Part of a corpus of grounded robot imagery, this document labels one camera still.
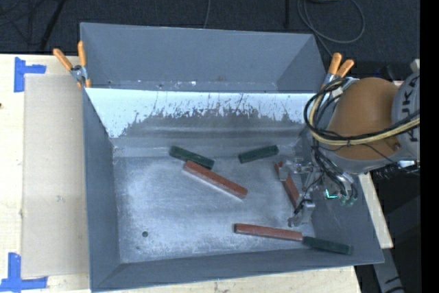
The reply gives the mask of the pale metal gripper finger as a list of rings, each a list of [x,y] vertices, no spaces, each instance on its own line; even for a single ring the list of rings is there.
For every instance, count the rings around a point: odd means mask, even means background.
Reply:
[[[278,178],[280,181],[286,181],[289,176],[292,178],[299,175],[305,175],[310,172],[310,166],[301,163],[279,163]]]
[[[311,200],[303,200],[294,210],[293,216],[287,221],[289,227],[302,226],[308,224],[315,210],[315,203]]]

